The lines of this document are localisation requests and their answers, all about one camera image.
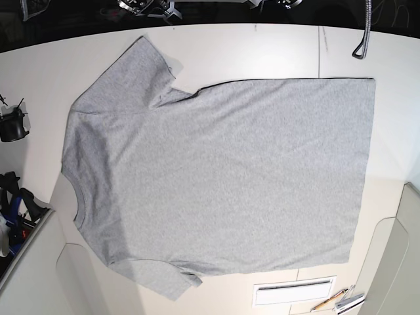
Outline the grey T-shirt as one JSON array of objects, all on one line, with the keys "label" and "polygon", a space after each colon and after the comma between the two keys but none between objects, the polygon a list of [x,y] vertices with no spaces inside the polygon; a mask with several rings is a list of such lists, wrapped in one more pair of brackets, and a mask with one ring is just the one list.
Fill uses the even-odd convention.
[{"label": "grey T-shirt", "polygon": [[173,81],[142,37],[70,108],[62,172],[100,261],[170,299],[204,276],[348,262],[375,80]]}]

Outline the white rectangular slot plate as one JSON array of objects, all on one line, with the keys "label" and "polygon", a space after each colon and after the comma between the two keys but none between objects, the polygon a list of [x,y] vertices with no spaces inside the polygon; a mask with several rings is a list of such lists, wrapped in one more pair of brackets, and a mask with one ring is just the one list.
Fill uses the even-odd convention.
[{"label": "white rectangular slot plate", "polygon": [[252,306],[295,305],[330,298],[337,277],[314,278],[253,286]]}]

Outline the yellow pencil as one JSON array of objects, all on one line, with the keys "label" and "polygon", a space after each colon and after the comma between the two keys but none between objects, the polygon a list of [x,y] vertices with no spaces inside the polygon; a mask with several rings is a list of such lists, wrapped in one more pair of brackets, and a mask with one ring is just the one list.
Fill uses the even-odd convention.
[{"label": "yellow pencil", "polygon": [[339,297],[343,297],[343,296],[345,296],[345,295],[347,294],[347,292],[348,292],[348,289],[343,289],[343,290],[341,290],[340,292],[338,292],[338,293],[334,294],[333,296],[331,296],[329,299],[327,299],[327,300],[323,301],[322,303],[320,303],[320,304],[316,305],[315,307],[313,307],[313,308],[310,310],[310,312],[315,312],[315,311],[317,311],[317,310],[319,310],[319,309],[323,308],[325,305],[327,305],[327,304],[329,304],[330,302],[332,302],[332,301],[334,301],[334,300],[338,299]]}]

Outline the black and blue tool pile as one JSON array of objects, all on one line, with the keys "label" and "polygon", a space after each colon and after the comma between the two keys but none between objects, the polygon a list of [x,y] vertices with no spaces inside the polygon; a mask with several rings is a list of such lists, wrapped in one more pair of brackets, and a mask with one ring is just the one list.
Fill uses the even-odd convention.
[{"label": "black and blue tool pile", "polygon": [[51,209],[42,207],[26,188],[19,187],[15,172],[1,174],[1,228],[5,228],[5,256],[14,258]]}]

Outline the black cup-shaped holder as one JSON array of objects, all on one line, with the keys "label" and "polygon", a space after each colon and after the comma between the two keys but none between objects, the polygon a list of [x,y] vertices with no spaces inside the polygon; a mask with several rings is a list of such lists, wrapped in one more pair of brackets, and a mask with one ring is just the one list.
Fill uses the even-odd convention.
[{"label": "black cup-shaped holder", "polygon": [[14,142],[29,135],[30,131],[24,126],[26,113],[20,108],[23,100],[9,113],[1,114],[1,142]]}]

